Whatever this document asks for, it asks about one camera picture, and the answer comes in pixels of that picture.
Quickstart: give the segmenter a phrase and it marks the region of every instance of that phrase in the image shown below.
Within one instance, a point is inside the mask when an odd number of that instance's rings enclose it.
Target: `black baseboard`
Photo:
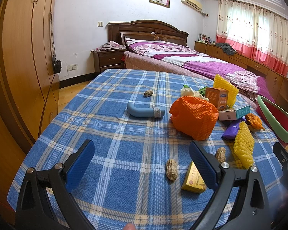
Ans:
[[[88,73],[88,74],[83,74],[77,77],[73,77],[70,79],[65,79],[60,81],[60,88],[64,88],[70,85],[75,85],[79,84],[85,81],[91,81],[96,77],[96,73]]]

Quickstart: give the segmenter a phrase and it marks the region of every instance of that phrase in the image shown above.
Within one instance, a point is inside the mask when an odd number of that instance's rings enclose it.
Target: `small box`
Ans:
[[[219,120],[220,121],[237,120],[245,116],[246,114],[249,114],[250,112],[251,112],[251,108],[249,105],[237,106],[237,107],[219,112]]]
[[[200,194],[203,193],[206,188],[207,186],[200,176],[200,172],[198,172],[195,164],[191,162],[181,189]]]
[[[225,110],[228,99],[228,90],[222,88],[207,87],[205,97],[209,99],[219,111]]]

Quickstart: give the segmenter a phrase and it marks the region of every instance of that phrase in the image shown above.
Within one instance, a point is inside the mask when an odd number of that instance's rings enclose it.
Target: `blue gripper pad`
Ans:
[[[216,191],[219,186],[218,173],[220,174],[221,172],[217,159],[211,154],[208,154],[197,141],[190,143],[189,153],[207,187]]]
[[[68,193],[78,187],[86,169],[88,168],[88,165],[94,156],[94,153],[94,143],[91,140],[85,140],[79,150],[76,153],[71,154],[64,163],[64,165],[66,165],[65,188]]]

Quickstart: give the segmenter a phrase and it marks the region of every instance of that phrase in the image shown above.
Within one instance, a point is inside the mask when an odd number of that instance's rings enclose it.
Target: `metal screw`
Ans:
[[[258,171],[258,169],[257,169],[257,167],[255,167],[255,166],[252,166],[252,167],[251,167],[251,171],[253,171],[253,172],[257,172],[257,171]]]
[[[28,169],[27,169],[27,173],[28,173],[28,174],[31,174],[31,173],[33,173],[33,171],[34,171],[34,169],[33,169],[33,168],[28,168]]]
[[[221,166],[222,166],[222,168],[224,168],[224,169],[228,169],[228,168],[229,168],[229,163],[223,162],[223,163],[221,163]]]
[[[61,163],[57,163],[55,166],[54,166],[54,168],[56,169],[56,170],[59,170],[59,169],[61,169],[63,167],[63,164],[61,164]]]

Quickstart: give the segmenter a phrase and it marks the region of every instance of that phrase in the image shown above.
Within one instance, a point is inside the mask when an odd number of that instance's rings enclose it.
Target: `purple packet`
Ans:
[[[228,126],[227,130],[225,130],[225,132],[223,133],[222,138],[224,138],[225,140],[234,140],[236,138],[238,130],[240,129],[239,124],[241,121],[246,122],[245,117],[232,121]]]

